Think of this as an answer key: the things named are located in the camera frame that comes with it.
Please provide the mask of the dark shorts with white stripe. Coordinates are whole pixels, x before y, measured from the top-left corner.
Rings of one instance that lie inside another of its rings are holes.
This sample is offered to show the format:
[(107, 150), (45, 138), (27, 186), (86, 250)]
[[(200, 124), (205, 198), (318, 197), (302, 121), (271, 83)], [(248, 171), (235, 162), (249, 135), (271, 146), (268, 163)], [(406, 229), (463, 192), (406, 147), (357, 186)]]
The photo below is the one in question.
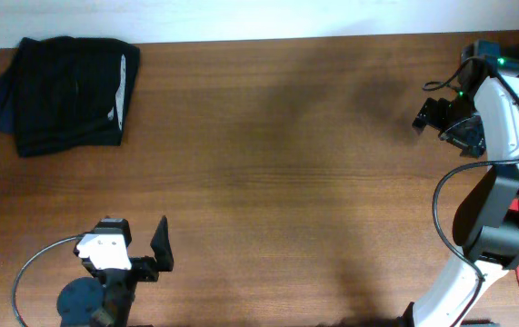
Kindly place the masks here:
[(13, 100), (19, 156), (119, 146), (140, 59), (138, 47), (116, 39), (23, 39)]

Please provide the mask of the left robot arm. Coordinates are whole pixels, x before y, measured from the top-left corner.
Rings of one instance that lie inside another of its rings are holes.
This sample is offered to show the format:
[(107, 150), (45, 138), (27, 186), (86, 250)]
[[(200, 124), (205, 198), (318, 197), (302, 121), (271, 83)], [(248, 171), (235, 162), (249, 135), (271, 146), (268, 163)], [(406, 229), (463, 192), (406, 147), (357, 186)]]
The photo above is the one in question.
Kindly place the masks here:
[(131, 257), (126, 219), (104, 218), (76, 243), (74, 254), (88, 271), (60, 292), (56, 309), (63, 326), (126, 326), (140, 282), (157, 282), (174, 269), (168, 221), (162, 217), (150, 242), (152, 256)]

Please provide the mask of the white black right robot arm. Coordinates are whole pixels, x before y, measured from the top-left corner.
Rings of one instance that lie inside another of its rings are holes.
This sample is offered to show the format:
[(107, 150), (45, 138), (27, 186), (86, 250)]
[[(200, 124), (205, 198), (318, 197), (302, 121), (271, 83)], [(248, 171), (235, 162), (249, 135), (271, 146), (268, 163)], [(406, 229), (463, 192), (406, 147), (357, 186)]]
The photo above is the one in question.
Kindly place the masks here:
[(459, 205), (442, 242), (451, 257), (401, 326), (464, 326), (486, 290), (519, 266), (519, 45), (478, 40), (446, 80), (453, 100), (428, 98), (413, 121), (456, 146), (485, 175)]

